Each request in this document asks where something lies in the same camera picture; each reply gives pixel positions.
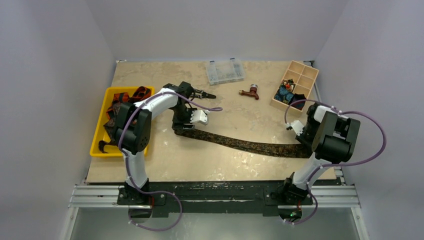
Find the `dark brown patterned tie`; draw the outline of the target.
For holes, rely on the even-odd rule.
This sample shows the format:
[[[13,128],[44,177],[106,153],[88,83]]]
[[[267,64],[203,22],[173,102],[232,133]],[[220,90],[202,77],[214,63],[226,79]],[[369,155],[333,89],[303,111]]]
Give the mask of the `dark brown patterned tie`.
[[[279,158],[307,159],[312,150],[303,144],[280,144],[242,140],[199,129],[175,130],[178,136],[218,144],[231,149]]]

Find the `wooden compartment tray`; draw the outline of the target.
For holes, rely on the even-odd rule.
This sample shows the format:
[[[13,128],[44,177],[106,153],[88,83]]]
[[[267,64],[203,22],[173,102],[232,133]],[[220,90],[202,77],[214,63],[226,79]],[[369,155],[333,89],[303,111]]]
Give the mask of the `wooden compartment tray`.
[[[281,111],[288,109],[288,112],[292,114],[302,114],[303,110],[306,108],[305,105],[303,110],[298,110],[294,107],[291,107],[289,104],[275,100],[274,95],[276,94],[279,86],[284,85],[293,94],[304,94],[306,99],[309,99],[318,74],[318,69],[313,68],[310,65],[306,65],[302,62],[292,60],[284,71],[281,81],[277,85],[275,93],[272,95],[270,106]]]

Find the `yellow plastic bin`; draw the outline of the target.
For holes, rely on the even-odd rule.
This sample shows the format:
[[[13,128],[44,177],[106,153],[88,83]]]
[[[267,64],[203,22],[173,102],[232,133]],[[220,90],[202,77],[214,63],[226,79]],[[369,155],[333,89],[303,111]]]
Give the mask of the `yellow plastic bin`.
[[[155,93],[155,88],[153,86],[144,86],[144,87],[151,89],[152,95]],[[90,155],[92,157],[111,158],[111,157],[122,156],[118,146],[112,146],[112,145],[105,146],[104,150],[107,153],[101,153],[101,151],[98,148],[98,143],[99,141],[102,141],[102,140],[106,142],[110,141],[110,138],[108,137],[103,125],[108,121],[106,111],[111,106],[113,95],[116,93],[122,93],[122,92],[128,92],[130,95],[132,95],[137,88],[138,86],[118,86],[118,87],[109,87],[106,89],[102,106],[100,109],[100,114],[97,120],[92,144],[90,147]]]

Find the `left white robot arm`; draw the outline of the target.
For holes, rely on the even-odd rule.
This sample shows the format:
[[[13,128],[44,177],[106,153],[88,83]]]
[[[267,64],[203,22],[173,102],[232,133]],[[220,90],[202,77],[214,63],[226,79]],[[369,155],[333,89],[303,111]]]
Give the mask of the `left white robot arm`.
[[[194,88],[183,81],[178,86],[168,83],[154,95],[135,103],[125,103],[116,117],[113,134],[124,157],[127,179],[132,189],[129,197],[138,205],[146,203],[149,191],[145,188],[144,150],[150,142],[152,121],[167,110],[173,111],[172,129],[178,133],[194,129],[191,117],[194,108],[186,103]]]

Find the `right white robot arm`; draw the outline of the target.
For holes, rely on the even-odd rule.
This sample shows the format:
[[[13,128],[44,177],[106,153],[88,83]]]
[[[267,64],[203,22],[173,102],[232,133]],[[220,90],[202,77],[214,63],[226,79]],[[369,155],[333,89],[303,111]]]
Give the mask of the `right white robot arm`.
[[[332,107],[314,103],[307,110],[307,122],[286,124],[311,152],[306,164],[284,180],[280,196],[288,204],[303,201],[316,180],[330,167],[348,162],[356,146],[361,123],[337,113]]]

